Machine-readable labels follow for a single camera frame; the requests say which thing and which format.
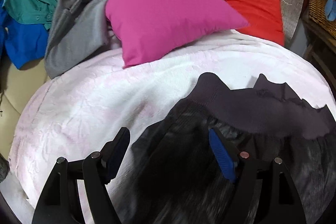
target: clothing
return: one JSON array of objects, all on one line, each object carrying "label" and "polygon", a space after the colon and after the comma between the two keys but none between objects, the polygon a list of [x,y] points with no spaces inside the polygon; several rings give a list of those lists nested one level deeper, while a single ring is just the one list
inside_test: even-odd
[{"label": "clothing", "polygon": [[336,19],[336,0],[328,0],[325,4],[325,18],[329,21]]},{"label": "clothing", "polygon": [[[309,128],[314,124],[318,132]],[[328,108],[312,108],[287,84],[260,75],[253,88],[230,90],[215,74],[204,73],[191,93],[132,145],[132,175],[122,198],[112,203],[122,223],[221,223],[234,186],[209,145],[208,132],[217,128],[253,158],[279,156],[307,224],[315,223],[336,190],[335,126]],[[246,223],[253,223],[257,201]]]},{"label": "clothing", "polygon": [[48,32],[42,24],[20,24],[11,18],[0,1],[0,48],[4,45],[7,55],[17,69],[25,63],[44,56]]},{"label": "clothing", "polygon": [[21,24],[43,24],[51,27],[57,0],[4,0],[3,7]]},{"label": "clothing", "polygon": [[108,44],[106,1],[58,1],[44,57],[45,69],[51,79]]}]

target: blue cloth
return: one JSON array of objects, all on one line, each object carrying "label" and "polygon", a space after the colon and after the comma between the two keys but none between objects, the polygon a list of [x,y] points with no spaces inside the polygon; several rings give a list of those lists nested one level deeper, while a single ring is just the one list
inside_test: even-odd
[{"label": "blue cloth", "polygon": [[336,19],[336,1],[328,0],[324,12],[327,20],[334,21]]},{"label": "blue cloth", "polygon": [[44,57],[48,32],[42,24],[20,24],[12,19],[0,1],[0,48],[6,49],[12,63],[21,68],[28,61]]}]

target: wicker basket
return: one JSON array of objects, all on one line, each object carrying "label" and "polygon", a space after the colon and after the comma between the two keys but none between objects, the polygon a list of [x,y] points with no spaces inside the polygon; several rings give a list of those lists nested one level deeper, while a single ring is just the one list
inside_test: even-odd
[{"label": "wicker basket", "polygon": [[327,0],[309,0],[309,19],[320,25],[336,38],[336,21],[328,21],[324,10]]}]

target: red pillow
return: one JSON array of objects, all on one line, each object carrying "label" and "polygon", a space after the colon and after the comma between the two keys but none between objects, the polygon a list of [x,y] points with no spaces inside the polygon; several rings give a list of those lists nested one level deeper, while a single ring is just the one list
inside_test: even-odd
[{"label": "red pillow", "polygon": [[285,45],[281,0],[225,0],[250,23],[239,32]]}]

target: white blanket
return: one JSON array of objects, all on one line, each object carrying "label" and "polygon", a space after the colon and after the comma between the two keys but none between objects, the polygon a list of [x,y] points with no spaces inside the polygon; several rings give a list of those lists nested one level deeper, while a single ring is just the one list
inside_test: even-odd
[{"label": "white blanket", "polygon": [[[329,86],[310,63],[273,42],[233,30],[203,37],[155,62],[123,65],[121,49],[102,53],[47,82],[26,106],[9,162],[33,207],[58,157],[84,159],[120,127],[130,130],[133,143],[187,96],[204,72],[217,74],[230,89],[251,88],[263,73],[271,82],[287,82],[313,107],[327,104],[336,117]],[[122,194],[131,168],[128,150],[117,178],[106,187],[112,201]],[[83,184],[79,191],[84,217],[93,223]]]}]

